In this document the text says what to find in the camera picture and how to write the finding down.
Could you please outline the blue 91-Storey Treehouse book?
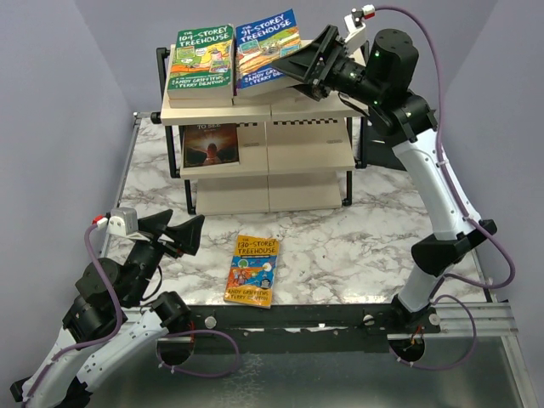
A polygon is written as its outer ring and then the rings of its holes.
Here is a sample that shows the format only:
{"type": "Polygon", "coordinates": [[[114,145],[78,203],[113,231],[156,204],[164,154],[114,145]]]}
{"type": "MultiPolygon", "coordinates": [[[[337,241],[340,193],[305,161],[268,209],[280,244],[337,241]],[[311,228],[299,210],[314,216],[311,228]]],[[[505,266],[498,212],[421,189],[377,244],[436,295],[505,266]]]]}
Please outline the blue 91-Storey Treehouse book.
{"type": "Polygon", "coordinates": [[[271,67],[280,57],[302,47],[292,9],[235,28],[235,96],[264,94],[288,88],[295,81],[271,67]]]}

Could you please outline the dark Three Days To See book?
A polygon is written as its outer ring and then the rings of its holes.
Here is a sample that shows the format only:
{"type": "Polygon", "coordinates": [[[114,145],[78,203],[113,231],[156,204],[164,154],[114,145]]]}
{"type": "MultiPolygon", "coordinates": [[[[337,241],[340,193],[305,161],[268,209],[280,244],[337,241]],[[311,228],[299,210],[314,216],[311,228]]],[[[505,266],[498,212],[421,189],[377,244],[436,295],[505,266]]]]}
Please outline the dark Three Days To See book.
{"type": "Polygon", "coordinates": [[[239,160],[237,126],[234,123],[184,127],[184,168],[235,165],[239,160]]]}

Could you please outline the yellow 130-Storey Treehouse book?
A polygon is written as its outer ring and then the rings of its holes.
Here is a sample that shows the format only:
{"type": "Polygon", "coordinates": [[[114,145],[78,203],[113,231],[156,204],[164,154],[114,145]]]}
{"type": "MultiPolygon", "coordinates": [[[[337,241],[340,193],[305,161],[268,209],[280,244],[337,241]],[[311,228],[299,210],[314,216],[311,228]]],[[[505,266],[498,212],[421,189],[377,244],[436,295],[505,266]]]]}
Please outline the yellow 130-Storey Treehouse book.
{"type": "Polygon", "coordinates": [[[238,235],[224,301],[269,309],[279,251],[280,243],[276,239],[238,235]]]}

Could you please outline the green 104-Storey Treehouse book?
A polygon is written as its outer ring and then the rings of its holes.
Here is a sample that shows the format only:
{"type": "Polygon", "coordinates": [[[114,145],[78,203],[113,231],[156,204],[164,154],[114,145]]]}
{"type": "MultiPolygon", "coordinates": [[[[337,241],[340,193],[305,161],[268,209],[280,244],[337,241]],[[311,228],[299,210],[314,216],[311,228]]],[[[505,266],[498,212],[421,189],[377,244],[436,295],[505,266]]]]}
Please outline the green 104-Storey Treehouse book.
{"type": "Polygon", "coordinates": [[[232,25],[178,32],[170,54],[166,92],[171,99],[231,99],[234,93],[232,25]]]}

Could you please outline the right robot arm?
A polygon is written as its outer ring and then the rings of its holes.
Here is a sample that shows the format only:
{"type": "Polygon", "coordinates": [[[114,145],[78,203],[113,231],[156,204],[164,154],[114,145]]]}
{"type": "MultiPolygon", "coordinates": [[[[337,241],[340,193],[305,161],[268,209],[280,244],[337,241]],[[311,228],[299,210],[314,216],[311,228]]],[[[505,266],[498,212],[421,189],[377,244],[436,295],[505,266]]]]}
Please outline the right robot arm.
{"type": "Polygon", "coordinates": [[[392,301],[392,326],[410,332],[420,324],[444,274],[497,227],[474,210],[455,174],[443,172],[446,157],[436,145],[434,113],[409,89],[419,57],[410,36],[397,29],[379,31],[364,65],[351,54],[338,29],[328,25],[309,45],[271,65],[311,99],[319,101],[336,91],[366,105],[373,129],[411,176],[433,232],[412,247],[414,267],[392,301]]]}

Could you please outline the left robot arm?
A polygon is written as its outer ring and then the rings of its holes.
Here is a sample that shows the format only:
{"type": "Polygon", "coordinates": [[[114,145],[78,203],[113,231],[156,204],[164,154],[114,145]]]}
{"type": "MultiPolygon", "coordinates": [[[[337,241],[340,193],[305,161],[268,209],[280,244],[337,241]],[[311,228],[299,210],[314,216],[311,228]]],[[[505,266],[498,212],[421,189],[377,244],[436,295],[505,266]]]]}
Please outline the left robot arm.
{"type": "Polygon", "coordinates": [[[145,297],[164,256],[197,254],[205,218],[172,226],[173,211],[144,218],[118,207],[93,220],[84,233],[90,264],[76,282],[77,296],[37,371],[13,382],[10,392],[24,407],[84,407],[99,385],[148,343],[190,328],[190,308],[176,292],[145,297]],[[97,257],[96,230],[132,241],[123,263],[97,257]]]}

